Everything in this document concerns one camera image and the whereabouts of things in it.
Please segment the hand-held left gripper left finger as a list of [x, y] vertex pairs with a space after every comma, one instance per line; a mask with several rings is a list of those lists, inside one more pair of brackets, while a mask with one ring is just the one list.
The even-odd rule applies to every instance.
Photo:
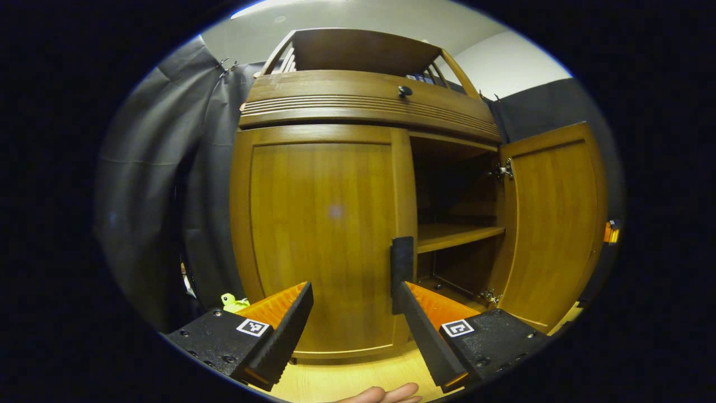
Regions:
[[269, 392], [294, 355], [314, 305], [302, 282], [237, 312], [214, 309], [164, 337], [237, 382]]

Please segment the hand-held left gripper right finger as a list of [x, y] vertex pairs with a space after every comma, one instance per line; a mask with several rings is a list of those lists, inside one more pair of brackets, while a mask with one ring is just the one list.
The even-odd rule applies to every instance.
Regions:
[[551, 340], [507, 311], [479, 312], [407, 281], [396, 286], [396, 308], [444, 393], [503, 377]]

